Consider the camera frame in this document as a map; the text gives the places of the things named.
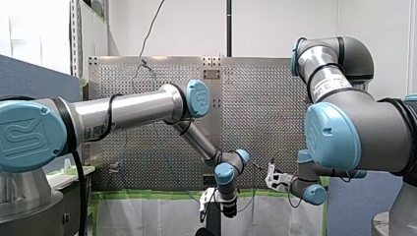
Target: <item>perforated metal panel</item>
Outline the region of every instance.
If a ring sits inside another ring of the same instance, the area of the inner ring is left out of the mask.
[[[208,131],[213,142],[224,150],[246,149],[262,167],[274,157],[277,167],[295,172],[297,151],[304,147],[305,85],[291,77],[289,59],[221,58],[221,66],[218,58],[215,66],[214,61],[200,57],[145,60],[155,76],[139,67],[143,64],[139,58],[91,58],[90,98],[205,80],[212,89],[214,108],[202,123],[197,123]],[[218,70],[220,78],[205,78],[204,70]],[[152,125],[147,125],[129,130],[127,135],[112,134],[91,148],[91,156],[101,163],[94,178],[97,189],[203,187],[202,173],[208,169],[203,168],[199,155],[172,127],[164,123],[155,126],[159,138]],[[121,163],[120,172],[109,173],[109,165],[116,162]],[[240,186],[264,188],[265,175],[265,171],[249,166],[240,177]]]
[[[202,58],[146,60],[154,75],[140,67],[143,62],[139,58],[92,59],[96,96],[141,93],[202,77]],[[95,175],[97,189],[201,189],[200,156],[172,127],[163,122],[155,123],[155,127],[157,134],[152,125],[146,125],[109,135],[98,144],[101,164]],[[109,173],[109,165],[116,162],[120,163],[119,173]]]
[[[223,149],[244,148],[251,160],[295,173],[304,148],[306,89],[290,73],[289,59],[224,58],[222,61]],[[265,187],[266,173],[249,167],[239,177],[243,188]]]

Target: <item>green floor edge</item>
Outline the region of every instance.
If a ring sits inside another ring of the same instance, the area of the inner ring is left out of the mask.
[[[188,192],[196,200],[200,198],[203,191]],[[253,192],[250,189],[240,190],[239,198],[252,198]],[[255,196],[264,197],[281,197],[287,198],[286,193],[279,193],[270,190],[257,190]],[[97,230],[97,215],[98,204],[102,200],[131,200],[131,199],[146,199],[146,200],[190,200],[191,197],[184,192],[164,192],[152,190],[121,190],[121,191],[106,191],[93,192],[91,195],[91,206],[89,210],[92,214],[92,236],[96,236]],[[323,208],[323,224],[322,236],[327,236],[328,225],[328,202],[325,202]]]

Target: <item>blue cap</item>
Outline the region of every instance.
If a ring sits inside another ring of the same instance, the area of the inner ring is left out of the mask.
[[[229,163],[221,163],[214,169],[215,182],[219,185],[227,185],[234,179],[234,168]]]
[[[303,164],[310,161],[313,161],[313,158],[310,156],[309,151],[307,149],[302,149],[298,151],[297,163]]]
[[[350,118],[336,105],[320,102],[309,107],[304,123],[307,148],[326,168],[352,170],[361,157],[361,142]]]
[[[353,178],[355,179],[363,179],[366,177],[366,175],[368,174],[368,171],[366,170],[358,170],[358,172],[356,172],[355,176],[353,176]]]
[[[417,94],[407,95],[404,101],[417,101]]]
[[[0,171],[18,173],[44,166],[67,143],[61,117],[32,101],[0,103]]]
[[[187,84],[187,106],[193,117],[207,115],[211,108],[211,92],[200,80],[191,80]]]
[[[314,184],[309,186],[303,195],[303,200],[314,206],[319,206],[328,198],[325,188],[322,185]]]
[[[243,160],[245,160],[245,164],[247,164],[249,161],[248,152],[243,149],[237,149],[236,152],[243,158]]]

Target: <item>label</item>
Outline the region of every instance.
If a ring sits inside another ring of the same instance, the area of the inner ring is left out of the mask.
[[[325,94],[336,90],[352,88],[352,85],[342,76],[334,76],[318,82],[313,89],[313,98],[319,100]]]

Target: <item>ur robot arm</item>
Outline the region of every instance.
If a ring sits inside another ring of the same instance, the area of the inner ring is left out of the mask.
[[[0,171],[34,171],[54,158],[76,151],[82,143],[96,142],[111,132],[165,121],[181,133],[207,165],[215,167],[217,190],[236,215],[235,182],[249,159],[242,149],[223,152],[190,121],[211,107],[207,85],[191,80],[164,85],[159,90],[70,103],[62,98],[0,102]]]
[[[305,202],[321,205],[327,192],[320,176],[363,178],[375,170],[414,181],[415,96],[375,101],[366,92],[374,64],[364,44],[351,37],[299,40],[292,71],[313,103],[304,123],[307,149],[298,152],[297,177],[269,165],[270,188],[282,190],[283,183]]]

